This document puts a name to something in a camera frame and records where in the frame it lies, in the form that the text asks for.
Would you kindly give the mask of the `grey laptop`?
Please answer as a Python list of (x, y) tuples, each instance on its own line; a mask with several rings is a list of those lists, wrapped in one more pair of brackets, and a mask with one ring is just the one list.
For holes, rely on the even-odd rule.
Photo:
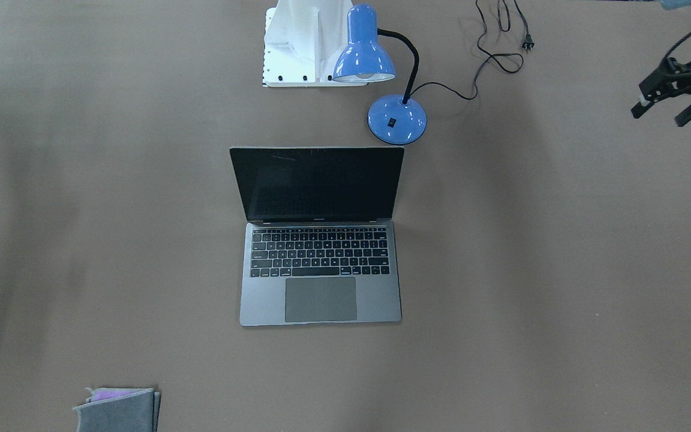
[(403, 148), (229, 154), (247, 220), (242, 326), (401, 321), (393, 215)]

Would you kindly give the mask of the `folded grey cloth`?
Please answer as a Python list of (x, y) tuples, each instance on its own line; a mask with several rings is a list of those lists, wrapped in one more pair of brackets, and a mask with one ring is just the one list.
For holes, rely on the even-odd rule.
[(74, 407), (77, 431), (156, 431), (161, 393), (154, 388), (88, 388)]

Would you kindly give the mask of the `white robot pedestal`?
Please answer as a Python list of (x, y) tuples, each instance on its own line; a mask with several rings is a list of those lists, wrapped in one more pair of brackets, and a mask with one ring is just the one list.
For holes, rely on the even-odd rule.
[(348, 87), (391, 79), (378, 72), (335, 79), (348, 48), (351, 1), (279, 1), (266, 11), (263, 85), (268, 88)]

